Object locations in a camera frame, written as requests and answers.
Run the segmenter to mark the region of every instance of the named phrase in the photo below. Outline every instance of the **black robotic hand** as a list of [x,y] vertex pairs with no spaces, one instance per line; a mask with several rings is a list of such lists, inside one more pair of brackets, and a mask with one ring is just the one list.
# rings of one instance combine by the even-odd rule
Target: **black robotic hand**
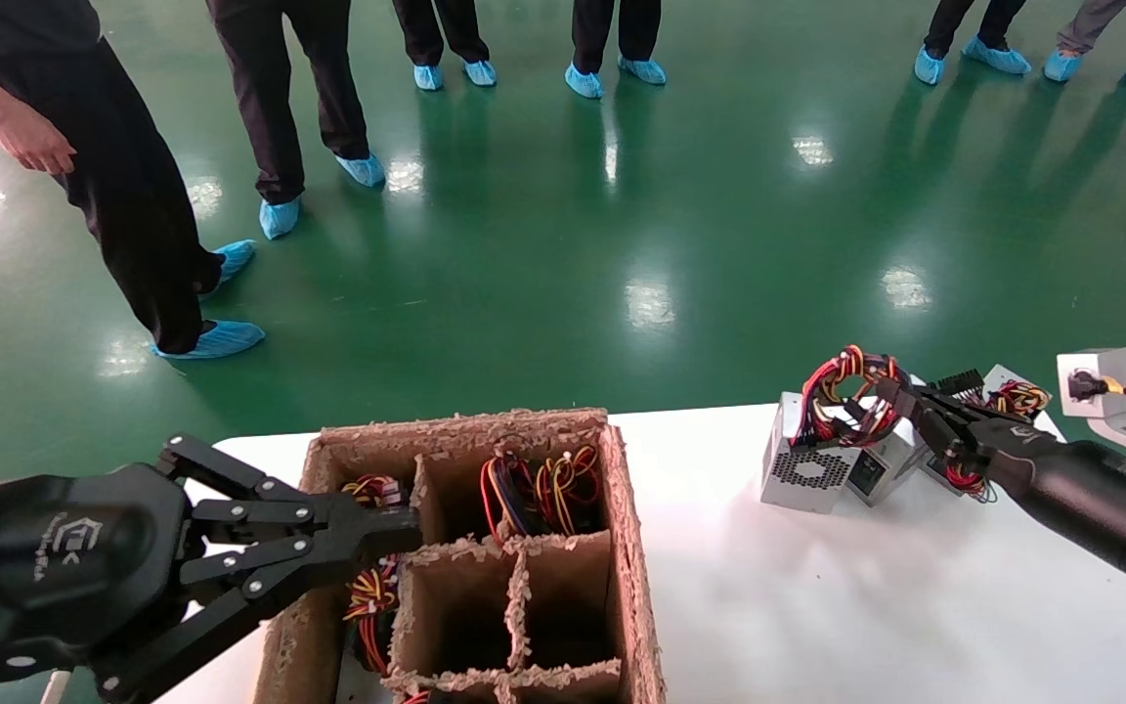
[[1036,522],[1126,573],[1126,455],[1098,442],[1063,444],[1028,419],[933,389],[881,383],[877,393],[938,457],[1001,485]]
[[[182,478],[229,500],[191,507]],[[309,589],[419,545],[409,508],[301,493],[188,436],[155,466],[3,482],[0,681],[89,667],[104,701],[144,704]]]

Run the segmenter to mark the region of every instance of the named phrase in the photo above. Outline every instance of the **epoxy floor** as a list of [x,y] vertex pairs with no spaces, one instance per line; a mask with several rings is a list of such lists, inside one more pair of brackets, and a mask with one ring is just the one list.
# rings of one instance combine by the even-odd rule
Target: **epoxy floor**
[[[1046,382],[1056,353],[1126,346],[1126,12],[1054,86],[958,59],[977,8],[929,89],[930,0],[671,1],[670,84],[618,78],[611,45],[589,103],[562,81],[563,0],[481,3],[500,84],[448,55],[441,93],[411,82],[388,0],[363,0],[351,62],[388,186],[332,163],[294,45],[309,191],[268,243],[204,6],[97,5],[207,243],[262,243],[209,315],[269,337],[153,358],[80,214],[0,152],[0,478],[149,461],[175,429],[769,402],[847,342],[924,377],[1001,362]],[[1075,8],[1029,3],[1011,44],[1039,71]],[[68,703],[92,703],[79,681]]]

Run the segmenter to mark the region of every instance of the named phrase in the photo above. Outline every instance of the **power supply unit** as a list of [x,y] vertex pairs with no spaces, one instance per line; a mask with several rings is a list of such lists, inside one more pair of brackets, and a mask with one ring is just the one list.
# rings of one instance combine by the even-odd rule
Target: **power supply unit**
[[875,507],[930,456],[932,451],[923,444],[911,420],[900,419],[888,437],[863,449],[846,485],[863,504]]
[[[833,418],[844,411],[825,409]],[[857,447],[825,447],[822,449],[789,449],[802,422],[801,393],[781,393],[776,410],[772,436],[763,452],[763,481],[760,499],[777,507],[796,508],[814,514],[832,513],[832,506],[849,473],[863,453]]]

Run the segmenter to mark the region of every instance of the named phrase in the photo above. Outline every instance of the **leg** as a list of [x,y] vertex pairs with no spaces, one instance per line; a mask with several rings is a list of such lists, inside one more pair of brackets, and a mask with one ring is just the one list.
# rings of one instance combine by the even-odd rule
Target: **leg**
[[441,27],[450,52],[455,52],[466,63],[488,62],[489,46],[481,41],[477,23],[477,5],[474,0],[435,0]]
[[429,0],[394,0],[394,12],[397,14],[397,25],[403,28],[406,55],[411,62],[417,66],[441,63],[441,51],[446,45],[441,44],[434,5]]
[[164,353],[188,353],[203,317],[173,223],[159,206],[129,127],[107,82],[101,52],[30,56],[0,63],[0,86],[50,119],[77,149],[75,170],[60,175],[69,204],[86,214],[102,262],[134,315]]
[[619,53],[629,62],[647,62],[662,16],[662,0],[619,0]]
[[206,0],[233,72],[238,110],[259,164],[256,187],[267,204],[303,193],[303,152],[289,112],[289,53],[277,0]]
[[1015,15],[1024,8],[1025,0],[989,0],[989,8],[984,10],[984,18],[980,21],[980,33],[975,36],[984,46],[997,48],[998,52],[1006,52],[1006,30],[1011,27]]
[[953,35],[958,32],[962,19],[971,9],[974,0],[941,0],[937,11],[932,14],[929,34],[923,37],[923,46],[933,59],[944,59],[950,53]]
[[611,18],[616,0],[574,0],[572,3],[572,65],[582,74],[596,74],[602,68],[607,36],[611,35]]
[[343,159],[369,158],[367,124],[345,48],[350,34],[350,0],[291,0],[285,14],[312,62],[315,90],[321,95],[324,145]]
[[1098,44],[1105,28],[1126,8],[1126,0],[1087,0],[1076,17],[1058,33],[1058,48],[1087,54]]
[[184,270],[190,271],[190,280],[199,293],[207,293],[220,282],[220,257],[207,252],[197,239],[197,223],[194,222],[194,210],[180,169],[176,168],[168,143],[155,128],[142,93],[137,92],[133,79],[129,79],[107,41],[99,44],[97,53],[108,98],[115,103],[126,128],[134,134],[131,146],[137,152],[137,163],[144,178],[155,191],[157,205],[168,219],[168,232],[175,238]]

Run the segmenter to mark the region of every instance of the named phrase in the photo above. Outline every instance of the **human hand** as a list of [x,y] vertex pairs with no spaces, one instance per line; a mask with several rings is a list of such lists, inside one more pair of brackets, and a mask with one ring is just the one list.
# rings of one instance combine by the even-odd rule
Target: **human hand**
[[75,149],[46,117],[19,100],[0,107],[0,145],[26,169],[48,175],[72,172]]

